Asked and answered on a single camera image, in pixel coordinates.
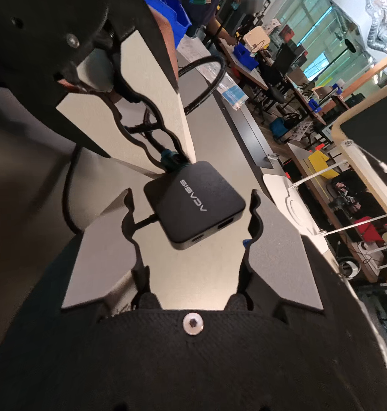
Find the black computer monitor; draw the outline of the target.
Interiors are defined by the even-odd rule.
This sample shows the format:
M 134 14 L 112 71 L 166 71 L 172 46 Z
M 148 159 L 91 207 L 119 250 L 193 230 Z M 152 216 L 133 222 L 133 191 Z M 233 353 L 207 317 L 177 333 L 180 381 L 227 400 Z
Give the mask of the black computer monitor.
M 287 43 L 283 43 L 278 50 L 278 54 L 272 64 L 272 68 L 284 76 L 287 74 L 295 58 L 296 54 L 292 48 Z

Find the large blue plastic bin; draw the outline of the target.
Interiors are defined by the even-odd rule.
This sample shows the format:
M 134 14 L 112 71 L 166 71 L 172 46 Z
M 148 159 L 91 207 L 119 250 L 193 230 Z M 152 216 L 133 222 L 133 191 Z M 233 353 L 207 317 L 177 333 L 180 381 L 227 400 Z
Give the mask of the large blue plastic bin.
M 175 43 L 185 36 L 191 21 L 179 0 L 146 0 L 147 5 L 162 14 L 171 24 Z

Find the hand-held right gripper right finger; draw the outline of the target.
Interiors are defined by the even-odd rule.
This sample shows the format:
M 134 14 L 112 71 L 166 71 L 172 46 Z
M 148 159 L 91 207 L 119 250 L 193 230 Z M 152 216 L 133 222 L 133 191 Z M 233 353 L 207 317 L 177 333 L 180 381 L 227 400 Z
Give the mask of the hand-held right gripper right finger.
M 250 241 L 240 265 L 237 292 L 249 311 L 275 316 L 284 305 L 323 313 L 303 238 L 277 206 L 252 190 Z

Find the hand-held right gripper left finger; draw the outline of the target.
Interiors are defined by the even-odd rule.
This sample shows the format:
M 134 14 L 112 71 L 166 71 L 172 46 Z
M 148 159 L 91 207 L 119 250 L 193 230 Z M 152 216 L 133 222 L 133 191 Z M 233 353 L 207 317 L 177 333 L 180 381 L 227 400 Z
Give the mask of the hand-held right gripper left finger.
M 84 230 L 62 310 L 101 302 L 112 314 L 131 309 L 150 292 L 136 232 L 134 198 L 127 188 Z

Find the black usb hub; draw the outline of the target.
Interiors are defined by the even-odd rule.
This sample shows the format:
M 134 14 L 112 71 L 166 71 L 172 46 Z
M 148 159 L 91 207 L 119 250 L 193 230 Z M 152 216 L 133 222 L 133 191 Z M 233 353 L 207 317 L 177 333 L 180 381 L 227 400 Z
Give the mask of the black usb hub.
M 185 250 L 242 217 L 245 200 L 209 163 L 199 161 L 144 186 L 174 249 Z

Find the white stand clear legs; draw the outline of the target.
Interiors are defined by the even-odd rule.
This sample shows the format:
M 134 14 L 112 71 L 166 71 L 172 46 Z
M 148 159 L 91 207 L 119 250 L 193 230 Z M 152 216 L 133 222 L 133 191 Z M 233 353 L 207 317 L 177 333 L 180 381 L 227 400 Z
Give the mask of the white stand clear legs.
M 263 182 L 279 211 L 300 234 L 307 236 L 313 242 L 321 254 L 325 254 L 329 249 L 325 240 L 326 232 L 322 231 L 314 222 L 298 191 L 302 184 L 320 176 L 320 174 L 321 172 L 313 173 L 295 183 L 291 183 L 286 176 L 264 174 Z

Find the small blue plastic bin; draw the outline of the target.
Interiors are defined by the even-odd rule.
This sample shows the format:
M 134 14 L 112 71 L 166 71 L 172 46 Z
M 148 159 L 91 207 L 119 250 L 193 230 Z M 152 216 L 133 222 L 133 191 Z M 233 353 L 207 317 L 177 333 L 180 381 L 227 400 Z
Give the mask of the small blue plastic bin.
M 258 61 L 251 56 L 251 52 L 242 43 L 234 46 L 233 54 L 237 60 L 250 71 L 258 66 Z

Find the yellow box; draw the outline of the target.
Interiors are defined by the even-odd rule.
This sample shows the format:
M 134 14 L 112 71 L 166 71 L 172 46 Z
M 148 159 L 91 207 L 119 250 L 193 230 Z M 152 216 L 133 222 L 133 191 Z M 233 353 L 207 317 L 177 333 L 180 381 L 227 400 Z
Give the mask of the yellow box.
M 327 164 L 327 161 L 329 161 L 330 158 L 319 150 L 316 150 L 315 152 L 313 152 L 308 157 L 308 160 L 313 166 L 315 172 L 323 171 L 324 169 L 329 167 L 329 165 Z M 336 172 L 334 169 L 331 169 L 329 171 L 322 172 L 320 175 L 326 180 L 332 180 L 338 177 L 340 174 Z

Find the blue trash bin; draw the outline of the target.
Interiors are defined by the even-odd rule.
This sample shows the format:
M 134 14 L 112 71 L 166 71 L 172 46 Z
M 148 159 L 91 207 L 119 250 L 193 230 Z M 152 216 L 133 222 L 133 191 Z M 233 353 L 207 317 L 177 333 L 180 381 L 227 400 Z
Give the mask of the blue trash bin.
M 273 139 L 279 140 L 292 128 L 290 118 L 278 117 L 269 124 L 269 129 L 272 132 Z

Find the silver ventilation duct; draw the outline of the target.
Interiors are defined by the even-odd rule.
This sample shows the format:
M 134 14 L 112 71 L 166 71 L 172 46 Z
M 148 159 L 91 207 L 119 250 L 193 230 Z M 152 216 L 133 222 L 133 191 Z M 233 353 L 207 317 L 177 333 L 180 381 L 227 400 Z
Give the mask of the silver ventilation duct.
M 367 0 L 365 10 L 371 17 L 367 46 L 387 54 L 387 0 Z

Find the clear plastic bag blue label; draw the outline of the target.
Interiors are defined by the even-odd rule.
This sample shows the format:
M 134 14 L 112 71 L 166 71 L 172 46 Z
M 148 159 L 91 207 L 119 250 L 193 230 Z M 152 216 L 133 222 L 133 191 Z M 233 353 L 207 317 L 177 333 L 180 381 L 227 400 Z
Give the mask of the clear plastic bag blue label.
M 198 37 L 188 37 L 187 35 L 184 35 L 180 40 L 177 46 L 177 52 L 179 52 L 188 63 L 211 56 L 211 53 Z M 196 71 L 198 71 L 208 83 L 211 83 L 216 79 L 220 71 L 220 64 L 217 62 L 202 64 L 196 68 Z M 234 110 L 240 109 L 248 99 L 248 96 L 229 74 L 224 75 L 216 90 Z

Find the green HDMI cable braided black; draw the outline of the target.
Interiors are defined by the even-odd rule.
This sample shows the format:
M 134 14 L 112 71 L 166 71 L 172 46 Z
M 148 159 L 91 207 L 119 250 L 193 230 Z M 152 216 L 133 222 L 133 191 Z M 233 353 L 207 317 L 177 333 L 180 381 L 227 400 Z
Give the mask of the green HDMI cable braided black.
M 215 79 L 211 83 L 208 83 L 206 90 L 184 108 L 185 115 L 190 114 L 199 106 L 201 106 L 201 104 L 206 101 L 218 88 L 219 84 L 222 82 L 226 74 L 227 64 L 224 58 L 218 55 L 208 55 L 206 57 L 202 57 L 193 62 L 190 62 L 189 64 L 180 67 L 178 70 L 178 76 L 181 77 L 191 70 L 198 68 L 199 66 L 209 65 L 211 63 L 219 64 L 219 71 L 216 74 Z M 156 118 L 156 115 L 153 113 L 153 111 L 150 110 L 148 106 L 146 106 L 142 123 L 133 127 L 125 127 L 125 129 L 130 134 L 142 135 L 148 141 L 148 143 L 153 146 L 153 148 L 161 156 L 160 163 L 162 166 L 164 166 L 165 172 L 170 173 L 191 164 L 191 161 L 188 160 L 185 155 L 181 154 L 178 151 L 169 150 L 153 137 L 153 131 L 159 130 L 161 129 L 161 127 L 158 121 L 155 123 L 152 123 L 150 121 L 151 115 Z

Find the black office chair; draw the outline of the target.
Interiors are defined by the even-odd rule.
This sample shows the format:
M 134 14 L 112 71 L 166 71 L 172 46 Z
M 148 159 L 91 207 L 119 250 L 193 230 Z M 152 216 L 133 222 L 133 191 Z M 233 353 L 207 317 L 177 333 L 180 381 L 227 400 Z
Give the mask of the black office chair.
M 285 78 L 287 74 L 285 67 L 278 66 L 276 63 L 271 66 L 266 63 L 260 63 L 259 69 L 261 77 L 268 87 L 263 92 L 263 95 L 270 102 L 267 107 L 263 107 L 263 101 L 255 107 L 258 109 L 259 114 L 263 116 L 263 111 L 268 112 L 273 108 L 274 104 L 284 104 L 285 94 L 289 90 L 294 90 L 294 86 L 290 80 Z

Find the background work table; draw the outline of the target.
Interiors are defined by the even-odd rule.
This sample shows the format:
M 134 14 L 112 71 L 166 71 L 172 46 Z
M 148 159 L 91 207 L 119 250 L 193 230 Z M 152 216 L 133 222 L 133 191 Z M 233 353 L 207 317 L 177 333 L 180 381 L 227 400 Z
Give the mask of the background work table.
M 314 174 L 315 170 L 308 159 L 312 153 L 291 143 L 287 143 L 286 145 L 289 150 L 290 159 L 299 170 L 301 176 L 310 177 Z M 326 188 L 325 178 L 321 175 L 317 175 L 303 183 L 303 185 L 310 190 L 311 195 L 320 204 L 326 215 L 328 223 L 318 223 L 320 228 L 330 232 L 331 230 L 340 229 L 349 224 L 347 222 L 341 223 L 337 215 L 329 207 L 331 197 Z M 354 262 L 359 265 L 360 271 L 355 276 L 353 281 L 357 283 L 373 284 L 381 280 L 381 284 L 387 285 L 387 268 L 383 268 L 382 273 L 378 274 L 375 261 L 371 260 L 366 263 L 366 260 L 369 259 L 371 255 L 363 254 L 363 252 L 358 253 L 359 248 L 349 237 L 351 230 L 354 230 L 355 233 L 359 235 L 357 227 L 354 227 L 352 229 L 340 231 L 324 237 L 330 244 L 331 251 L 335 253 L 335 256 L 341 258 L 345 258 L 346 256 L 352 257 Z

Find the dark grey desk panel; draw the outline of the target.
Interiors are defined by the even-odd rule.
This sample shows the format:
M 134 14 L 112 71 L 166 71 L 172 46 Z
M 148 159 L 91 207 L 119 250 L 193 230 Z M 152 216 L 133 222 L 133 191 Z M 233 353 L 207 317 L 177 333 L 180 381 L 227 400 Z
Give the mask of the dark grey desk panel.
M 218 92 L 214 92 L 213 96 L 230 126 L 232 133 L 236 138 L 239 138 L 239 141 L 243 142 L 255 166 L 273 170 L 274 167 L 268 159 L 256 133 L 256 131 L 260 131 L 259 127 L 255 125 L 253 128 L 243 111 L 241 109 L 233 109 Z

